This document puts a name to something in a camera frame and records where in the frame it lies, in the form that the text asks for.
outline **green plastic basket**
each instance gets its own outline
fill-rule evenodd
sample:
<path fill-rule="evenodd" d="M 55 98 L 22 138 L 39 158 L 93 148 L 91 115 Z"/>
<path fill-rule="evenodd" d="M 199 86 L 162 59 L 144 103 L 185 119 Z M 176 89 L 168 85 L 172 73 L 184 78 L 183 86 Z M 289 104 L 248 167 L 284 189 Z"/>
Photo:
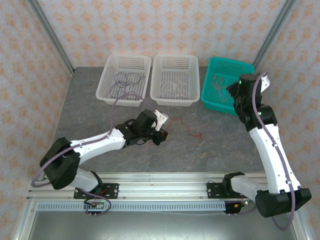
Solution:
<path fill-rule="evenodd" d="M 234 99 L 226 87 L 239 80 L 241 74 L 253 74 L 249 63 L 223 57 L 212 57 L 206 71 L 201 100 L 207 109 L 235 115 Z"/>

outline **red string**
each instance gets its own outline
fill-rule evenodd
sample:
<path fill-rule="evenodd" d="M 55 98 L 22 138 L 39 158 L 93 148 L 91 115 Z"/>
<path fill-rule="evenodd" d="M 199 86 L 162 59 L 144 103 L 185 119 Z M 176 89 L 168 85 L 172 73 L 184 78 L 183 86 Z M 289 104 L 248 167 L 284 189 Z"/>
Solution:
<path fill-rule="evenodd" d="M 185 127 L 189 130 L 189 132 L 190 132 L 190 134 L 191 134 L 192 137 L 194 137 L 194 138 L 200 138 L 202 141 L 204 140 L 204 139 L 202 138 L 202 134 L 201 134 L 201 133 L 199 133 L 198 135 L 193 135 L 190 127 L 182 121 L 182 117 L 177 117 L 177 118 L 173 119 L 173 120 L 169 123 L 169 125 L 168 125 L 168 127 L 166 128 L 165 131 L 167 132 L 167 131 L 169 130 L 169 128 L 171 127 L 171 125 L 172 125 L 175 121 L 178 121 L 178 120 L 181 120 L 181 123 L 182 123 L 183 125 L 185 125 Z"/>

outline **floral pattern wall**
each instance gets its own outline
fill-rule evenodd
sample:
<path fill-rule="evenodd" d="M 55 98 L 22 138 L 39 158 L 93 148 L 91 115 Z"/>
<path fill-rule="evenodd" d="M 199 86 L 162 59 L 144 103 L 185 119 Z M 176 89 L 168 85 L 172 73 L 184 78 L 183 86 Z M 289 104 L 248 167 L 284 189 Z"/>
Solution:
<path fill-rule="evenodd" d="M 285 0 L 39 0 L 74 67 L 110 54 L 252 63 Z"/>
<path fill-rule="evenodd" d="M 26 0 L 0 1 L 0 239 L 13 239 L 70 75 Z"/>
<path fill-rule="evenodd" d="M 263 94 L 278 119 L 282 143 L 302 187 L 314 239 L 320 236 L 320 4 L 299 0 L 260 71 L 271 85 Z"/>

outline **white plastic basket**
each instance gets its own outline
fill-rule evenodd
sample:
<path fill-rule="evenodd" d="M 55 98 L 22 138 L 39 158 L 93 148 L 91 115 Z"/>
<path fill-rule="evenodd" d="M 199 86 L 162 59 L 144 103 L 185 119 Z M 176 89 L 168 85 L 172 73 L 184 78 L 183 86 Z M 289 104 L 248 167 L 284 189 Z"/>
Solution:
<path fill-rule="evenodd" d="M 125 93 L 146 96 L 151 58 L 143 55 L 112 54 L 108 57 L 95 96 L 107 104 Z M 116 102 L 119 106 L 139 107 L 142 100 L 127 96 Z"/>
<path fill-rule="evenodd" d="M 159 105 L 191 106 L 200 99 L 198 58 L 185 54 L 154 57 L 150 97 Z"/>

